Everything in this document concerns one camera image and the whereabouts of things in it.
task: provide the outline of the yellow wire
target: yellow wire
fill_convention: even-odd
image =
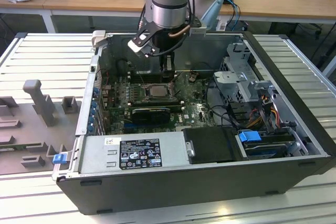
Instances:
[[[251,123],[247,126],[247,128],[250,128],[250,127],[256,125],[258,122],[260,122],[260,120],[262,120],[261,116],[258,117],[255,121],[251,122]]]

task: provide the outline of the blue tab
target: blue tab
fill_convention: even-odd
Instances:
[[[54,158],[52,159],[53,164],[66,164],[67,163],[67,154],[56,154],[54,155]]]
[[[261,141],[261,137],[257,131],[243,131],[239,134],[239,138],[242,142]]]

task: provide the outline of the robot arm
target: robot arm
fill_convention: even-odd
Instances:
[[[191,27],[199,26],[203,21],[210,28],[222,4],[223,0],[146,0],[146,24],[128,45],[135,53],[146,57],[171,55],[181,46]],[[195,10],[193,15],[188,15],[191,19],[187,18],[188,6],[189,13]]]

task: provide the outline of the sticker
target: sticker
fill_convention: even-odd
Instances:
[[[119,164],[122,170],[161,167],[159,139],[120,141]]]
[[[105,137],[104,145],[119,144],[121,137]]]

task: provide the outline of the cable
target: cable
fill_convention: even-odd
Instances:
[[[145,12],[146,12],[146,4],[143,5],[143,8],[142,8],[142,11],[141,11],[141,14],[140,14],[140,18],[139,18],[139,21],[138,21],[138,30],[140,29],[140,22],[142,20],[143,15],[145,14]]]
[[[194,63],[191,67],[190,67],[190,71],[195,70],[195,66],[200,65],[200,64],[204,64],[207,65],[211,70],[215,71],[215,69],[213,69],[207,62],[205,61],[198,61],[196,63]]]
[[[141,74],[140,74],[140,71],[138,70],[138,68],[136,67],[136,65],[133,65],[133,67],[134,67],[135,70],[138,72],[139,77],[140,77],[140,79],[141,79],[143,85],[146,86],[146,84],[145,84],[145,82],[143,81],[143,78],[142,78],[142,76],[141,76]]]
[[[238,13],[238,18],[237,18],[237,20],[236,20],[236,23],[235,23],[235,25],[233,26],[233,28],[232,28],[232,31],[233,30],[235,30],[235,28],[236,28],[236,25],[237,25],[237,23],[238,23],[238,21],[239,21],[239,19],[240,19],[240,7],[239,7],[239,5],[237,5],[237,4],[235,4],[237,7],[238,7],[238,9],[239,9],[239,13]]]
[[[196,7],[195,7],[195,0],[192,0],[192,1],[193,1],[193,21],[192,21],[192,24],[193,24],[195,21],[195,16],[196,16]]]
[[[231,0],[226,0],[228,1],[229,3],[231,3],[232,7],[235,9],[235,12],[236,12],[236,21],[235,21],[235,24],[233,25],[232,27],[232,31],[235,29],[237,23],[238,23],[238,20],[239,20],[239,17],[240,17],[240,8],[239,6],[237,6],[234,2],[232,2]]]
[[[131,120],[128,120],[128,119],[125,119],[125,118],[124,118],[123,120],[124,120],[124,121],[129,121],[129,122],[133,123]]]
[[[169,54],[170,52],[174,51],[175,49],[177,49],[180,45],[182,45],[183,41],[187,38],[188,34],[184,34],[182,39],[175,44],[175,46],[173,46],[172,48],[164,51],[164,52],[159,52],[158,54],[150,54],[151,57],[159,57],[159,56],[163,56],[166,54]]]
[[[236,8],[233,5],[231,5],[231,6],[232,6],[232,9],[233,9],[233,13],[232,13],[232,17],[230,18],[230,20],[226,24],[226,26],[228,26],[231,23],[231,21],[233,20],[233,17],[235,16],[235,13],[236,13]]]
[[[192,11],[191,11],[191,4],[190,4],[190,0],[188,0],[188,9],[189,9],[189,25],[191,24],[191,20],[192,20]]]
[[[96,75],[97,75],[99,72],[101,72],[102,70],[108,71],[106,68],[100,68],[100,69],[97,71]]]
[[[320,44],[317,46],[317,48],[315,49],[313,55],[310,58],[310,61],[313,60],[315,54],[317,53],[317,51],[320,49],[320,47],[323,45],[323,43],[325,42],[325,40],[328,38],[328,36],[331,34],[331,32],[333,31],[334,27],[336,26],[336,22],[333,24],[333,26],[331,27],[330,31],[328,32],[328,34],[323,38],[323,40],[320,42]]]
[[[207,96],[208,96],[208,91],[209,91],[210,83],[211,83],[211,81],[212,81],[213,79],[214,79],[213,77],[210,78],[210,80],[209,80],[209,82],[208,82],[208,85],[206,86],[206,91],[205,91],[205,93],[204,93],[204,100],[205,100],[206,107],[209,108],[209,109],[210,109],[216,116],[219,116],[221,119],[224,119],[224,120],[230,122],[231,124],[234,124],[238,129],[245,129],[245,127],[244,127],[243,125],[241,125],[240,123],[238,123],[237,120],[234,119],[234,118],[232,118],[230,115],[229,115],[229,119],[228,119],[228,118],[226,118],[226,117],[220,115],[219,113],[217,113],[216,111],[213,110],[213,108],[216,108],[216,107],[221,107],[221,108],[227,110],[227,106],[225,106],[225,105],[215,105],[215,106],[213,106],[213,107],[210,107],[210,105],[209,105],[209,103],[208,103]],[[224,96],[223,93],[222,93],[222,91],[219,89],[219,87],[218,87],[218,85],[217,85],[217,83],[216,83],[215,80],[214,80],[214,82],[215,82],[216,87],[217,87],[217,89],[219,90],[220,94],[221,94],[222,96]]]

